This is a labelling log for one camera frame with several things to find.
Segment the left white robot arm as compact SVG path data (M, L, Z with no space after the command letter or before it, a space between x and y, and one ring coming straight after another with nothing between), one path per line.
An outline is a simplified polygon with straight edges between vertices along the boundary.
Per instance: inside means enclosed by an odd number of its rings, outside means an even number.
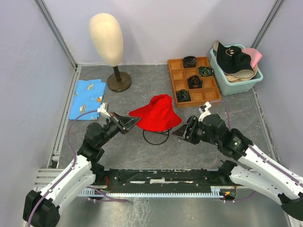
M70 164L46 187L26 195L23 220L27 225L56 226L63 211L85 188L104 181L104 167L98 163L104 154L102 147L118 133L128 133L139 121L139 117L110 113L105 125L91 123Z

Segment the black smiley bucket hat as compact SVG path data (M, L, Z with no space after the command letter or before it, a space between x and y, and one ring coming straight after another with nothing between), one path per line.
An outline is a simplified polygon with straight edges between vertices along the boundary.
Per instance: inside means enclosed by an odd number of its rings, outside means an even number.
M226 47L218 40L213 45L216 51L216 61L222 71L227 74L234 74L241 70L252 70L250 56L243 53L237 46Z

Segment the red bucket hat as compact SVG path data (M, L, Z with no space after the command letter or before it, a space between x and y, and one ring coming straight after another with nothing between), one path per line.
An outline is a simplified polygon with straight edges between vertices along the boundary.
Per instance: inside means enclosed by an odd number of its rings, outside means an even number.
M146 131L166 131L182 122L173 110L172 97L167 94L154 96L147 105L130 111L129 115L139 117L137 126Z

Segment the beige mannequin head stand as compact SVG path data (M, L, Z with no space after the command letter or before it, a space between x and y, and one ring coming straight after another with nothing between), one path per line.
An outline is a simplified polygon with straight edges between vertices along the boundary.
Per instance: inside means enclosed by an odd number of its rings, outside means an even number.
M99 13L89 21L89 34L98 54L113 68L107 86L113 92L124 92L132 84L130 75L118 68L124 53L122 30L117 19L108 13Z

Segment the pink bucket hat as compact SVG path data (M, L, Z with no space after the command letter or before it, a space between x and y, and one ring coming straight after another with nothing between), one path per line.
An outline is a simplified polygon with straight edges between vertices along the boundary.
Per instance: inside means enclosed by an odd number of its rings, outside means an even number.
M257 65L257 63L262 58L262 54L254 48L244 48L244 49L242 49L242 52L250 56L250 58L251 58L250 65L253 68Z

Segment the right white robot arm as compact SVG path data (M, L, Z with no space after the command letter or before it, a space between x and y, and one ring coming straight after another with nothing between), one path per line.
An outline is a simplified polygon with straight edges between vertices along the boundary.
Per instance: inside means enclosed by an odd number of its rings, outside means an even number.
M217 173L221 184L249 187L274 200L294 219L303 219L303 178L266 155L239 130L228 129L219 115L192 115L173 134L194 145L201 141L215 145L238 162L231 170Z

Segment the black wire hat stand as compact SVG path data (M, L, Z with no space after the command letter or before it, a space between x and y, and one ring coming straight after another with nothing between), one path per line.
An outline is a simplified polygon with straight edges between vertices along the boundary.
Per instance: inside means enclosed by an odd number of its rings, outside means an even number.
M166 143L170 137L171 128L165 131L143 130L143 139L150 145L159 146Z

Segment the wooden compartment tray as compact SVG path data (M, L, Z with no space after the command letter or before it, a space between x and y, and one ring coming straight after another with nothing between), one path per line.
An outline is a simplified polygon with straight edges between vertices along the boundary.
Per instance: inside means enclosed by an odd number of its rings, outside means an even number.
M203 67L210 68L207 57L196 57L191 68L184 67L183 59L168 60L176 107L200 106L222 99L214 75L202 73Z

